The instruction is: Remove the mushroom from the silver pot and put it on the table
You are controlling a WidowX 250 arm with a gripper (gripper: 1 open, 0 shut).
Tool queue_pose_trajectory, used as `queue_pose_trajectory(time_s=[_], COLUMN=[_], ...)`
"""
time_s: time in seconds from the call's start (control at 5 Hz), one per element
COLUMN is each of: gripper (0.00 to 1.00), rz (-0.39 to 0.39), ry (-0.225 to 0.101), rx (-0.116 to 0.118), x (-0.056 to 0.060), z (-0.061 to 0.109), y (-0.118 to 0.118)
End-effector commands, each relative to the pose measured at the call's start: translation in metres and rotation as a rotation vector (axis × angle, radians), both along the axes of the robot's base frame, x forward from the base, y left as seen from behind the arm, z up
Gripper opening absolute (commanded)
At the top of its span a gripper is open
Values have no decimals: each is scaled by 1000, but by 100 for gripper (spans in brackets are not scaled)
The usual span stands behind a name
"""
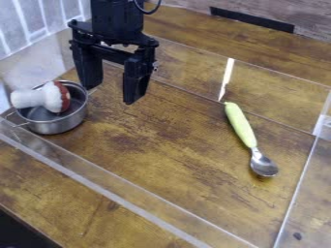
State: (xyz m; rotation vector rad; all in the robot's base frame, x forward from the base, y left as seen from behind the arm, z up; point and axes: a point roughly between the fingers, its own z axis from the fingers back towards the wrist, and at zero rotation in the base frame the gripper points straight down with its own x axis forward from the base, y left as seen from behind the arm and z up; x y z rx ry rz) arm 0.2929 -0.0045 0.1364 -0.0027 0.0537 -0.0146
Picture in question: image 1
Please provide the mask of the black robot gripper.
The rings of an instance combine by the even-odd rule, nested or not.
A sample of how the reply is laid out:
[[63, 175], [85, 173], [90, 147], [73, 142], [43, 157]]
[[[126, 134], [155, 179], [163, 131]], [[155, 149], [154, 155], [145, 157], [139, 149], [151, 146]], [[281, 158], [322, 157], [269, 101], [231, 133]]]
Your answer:
[[87, 90], [103, 83], [103, 60], [125, 63], [123, 101], [133, 105], [147, 91], [159, 42], [145, 33], [145, 0], [91, 0], [91, 21], [73, 20], [70, 41], [81, 83]]

